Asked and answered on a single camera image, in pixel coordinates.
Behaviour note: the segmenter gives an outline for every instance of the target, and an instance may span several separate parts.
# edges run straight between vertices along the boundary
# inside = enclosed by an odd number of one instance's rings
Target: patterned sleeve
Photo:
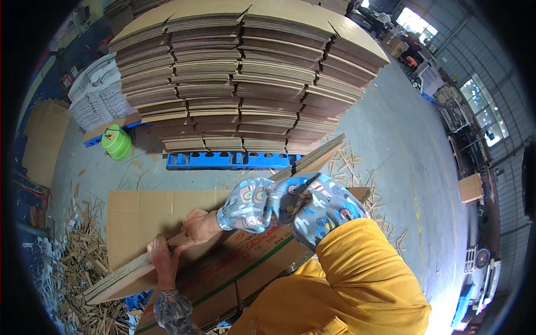
[[[273,182],[241,182],[218,210],[223,230],[261,233],[266,227],[292,224],[294,237],[311,250],[327,233],[357,218],[369,217],[363,205],[328,176],[307,173]]]
[[[168,335],[202,335],[201,329],[188,318],[192,309],[192,303],[176,289],[162,291],[153,307],[158,325]]]

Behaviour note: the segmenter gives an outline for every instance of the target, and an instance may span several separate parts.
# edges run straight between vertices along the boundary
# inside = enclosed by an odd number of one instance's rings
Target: yellow jacket
[[[292,276],[275,280],[229,331],[233,334],[423,334],[431,307],[376,223],[356,219],[331,231]]]

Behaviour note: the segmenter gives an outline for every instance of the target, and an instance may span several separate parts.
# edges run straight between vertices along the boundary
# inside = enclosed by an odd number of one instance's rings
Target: hand
[[[158,273],[158,288],[161,291],[175,289],[178,257],[187,247],[187,245],[178,245],[173,251],[169,251],[169,245],[162,234],[158,234],[153,242],[147,245],[149,259]]]
[[[217,211],[208,213],[196,208],[182,222],[181,230],[193,244],[205,243],[222,230],[216,220],[216,213]]]

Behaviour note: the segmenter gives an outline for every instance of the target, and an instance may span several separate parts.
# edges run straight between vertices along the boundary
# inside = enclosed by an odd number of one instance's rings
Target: green plastic container
[[[102,135],[102,146],[114,160],[125,159],[132,150],[130,136],[117,124],[112,124]]]

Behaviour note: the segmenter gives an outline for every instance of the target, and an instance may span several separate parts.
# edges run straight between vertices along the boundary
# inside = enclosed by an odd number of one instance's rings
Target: window
[[[417,13],[408,7],[402,10],[402,13],[397,19],[397,23],[405,30],[414,33],[421,33],[419,40],[424,43],[426,39],[430,39],[437,34],[437,29],[432,27],[428,22],[424,21]]]
[[[501,138],[508,137],[508,129],[499,113],[499,108],[478,75],[473,75],[460,88],[460,92],[467,100],[480,128],[486,132],[485,138],[488,146],[493,146]]]

